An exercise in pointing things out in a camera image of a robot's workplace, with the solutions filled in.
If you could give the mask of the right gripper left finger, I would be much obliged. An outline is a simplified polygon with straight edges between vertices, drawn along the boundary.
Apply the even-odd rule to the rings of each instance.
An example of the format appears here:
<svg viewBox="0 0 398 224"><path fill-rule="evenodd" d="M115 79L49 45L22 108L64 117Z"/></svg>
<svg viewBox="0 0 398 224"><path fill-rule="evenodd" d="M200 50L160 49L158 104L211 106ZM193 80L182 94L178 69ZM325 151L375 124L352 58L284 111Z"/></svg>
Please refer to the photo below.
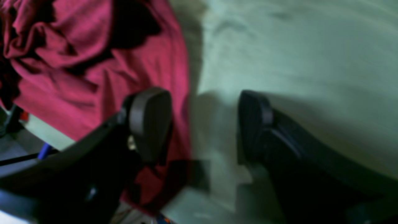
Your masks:
<svg viewBox="0 0 398 224"><path fill-rule="evenodd" d="M172 98L129 95L120 111L68 149L1 178L1 212L34 224L108 224L127 177L164 164Z"/></svg>

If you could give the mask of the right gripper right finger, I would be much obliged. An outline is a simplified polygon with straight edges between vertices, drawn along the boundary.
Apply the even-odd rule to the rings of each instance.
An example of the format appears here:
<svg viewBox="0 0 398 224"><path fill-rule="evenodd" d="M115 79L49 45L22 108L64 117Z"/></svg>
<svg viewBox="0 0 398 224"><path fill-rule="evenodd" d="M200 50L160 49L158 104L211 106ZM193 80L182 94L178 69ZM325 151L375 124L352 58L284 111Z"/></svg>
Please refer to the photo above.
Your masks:
<svg viewBox="0 0 398 224"><path fill-rule="evenodd" d="M289 224L397 223L397 180L320 142L259 92L240 93L238 149L268 171Z"/></svg>

